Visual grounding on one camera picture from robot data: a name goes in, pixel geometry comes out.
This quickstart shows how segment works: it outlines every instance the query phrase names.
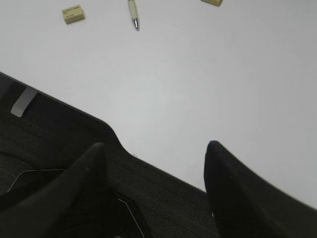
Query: desk surface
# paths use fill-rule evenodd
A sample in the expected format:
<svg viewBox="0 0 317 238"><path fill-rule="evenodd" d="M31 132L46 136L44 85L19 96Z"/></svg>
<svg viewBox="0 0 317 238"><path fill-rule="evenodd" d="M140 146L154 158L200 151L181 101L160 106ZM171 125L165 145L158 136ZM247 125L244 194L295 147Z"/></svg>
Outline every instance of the desk surface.
<svg viewBox="0 0 317 238"><path fill-rule="evenodd" d="M108 123L131 154L204 189L219 140L317 208L317 1L3 0L0 71ZM61 10L86 19L66 25Z"/></svg>

